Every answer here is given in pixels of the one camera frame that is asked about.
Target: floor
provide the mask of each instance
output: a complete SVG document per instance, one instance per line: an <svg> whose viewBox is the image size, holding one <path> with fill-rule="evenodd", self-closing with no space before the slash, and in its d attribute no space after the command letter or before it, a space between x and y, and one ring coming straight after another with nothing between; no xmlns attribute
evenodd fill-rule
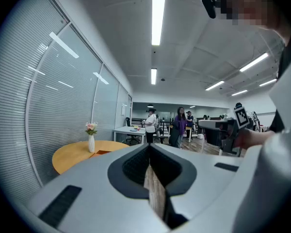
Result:
<svg viewBox="0 0 291 233"><path fill-rule="evenodd" d="M168 138L164 139L164 143L168 144ZM187 139L182 140L182 150L183 151L193 151L193 152L201 152L202 148L202 140L198 138L193 138L191 142ZM210 145L205 142L204 145L204 153L218 155L219 148ZM244 157L246 150L242 150L241 157ZM226 156L234 156L229 153L224 153L222 155ZM157 213L157 215L162 218L164 212L165 205L165 189L156 177L155 173L151 166L147 169L145 173L145 184L144 187L149 190L150 197L150 206Z"/></svg>

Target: yellow table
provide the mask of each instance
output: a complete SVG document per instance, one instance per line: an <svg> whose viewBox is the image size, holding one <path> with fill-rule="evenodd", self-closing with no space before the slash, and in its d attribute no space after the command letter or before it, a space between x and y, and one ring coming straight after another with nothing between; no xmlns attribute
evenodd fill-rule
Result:
<svg viewBox="0 0 291 233"><path fill-rule="evenodd" d="M186 130L189 130L190 131L190 138L189 138L189 142L191 142L191 137L192 137L192 128L186 126L185 127Z"/></svg>
<svg viewBox="0 0 291 233"><path fill-rule="evenodd" d="M95 141L96 153L99 150L113 152L126 147L129 146L120 142ZM59 174L62 174L69 168L73 167L75 164L97 156L96 153L89 152L88 141L71 143L61 147L53 154L53 167Z"/></svg>

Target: white vase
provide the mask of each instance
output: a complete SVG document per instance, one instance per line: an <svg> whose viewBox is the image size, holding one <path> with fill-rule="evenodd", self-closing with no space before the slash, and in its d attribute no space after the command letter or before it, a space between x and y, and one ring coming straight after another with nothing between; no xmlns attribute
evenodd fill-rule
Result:
<svg viewBox="0 0 291 233"><path fill-rule="evenodd" d="M88 149L91 153L95 152L95 139L93 135L89 135L88 137Z"/></svg>

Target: black pants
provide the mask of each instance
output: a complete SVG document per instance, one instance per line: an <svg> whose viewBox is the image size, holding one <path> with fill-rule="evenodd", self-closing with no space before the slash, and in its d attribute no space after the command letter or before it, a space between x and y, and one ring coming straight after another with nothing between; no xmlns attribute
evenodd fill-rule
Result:
<svg viewBox="0 0 291 233"><path fill-rule="evenodd" d="M146 142L147 143L153 143L154 132L153 133L146 132L145 135L146 135Z"/></svg>

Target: white shirt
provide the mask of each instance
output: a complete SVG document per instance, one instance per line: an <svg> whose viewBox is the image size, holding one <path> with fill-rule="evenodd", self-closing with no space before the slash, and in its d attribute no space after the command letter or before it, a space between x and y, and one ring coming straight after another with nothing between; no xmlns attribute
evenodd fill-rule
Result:
<svg viewBox="0 0 291 233"><path fill-rule="evenodd" d="M148 133L155 133L156 130L155 130L154 124L156 124L156 115L152 114L145 121L145 131Z"/></svg>

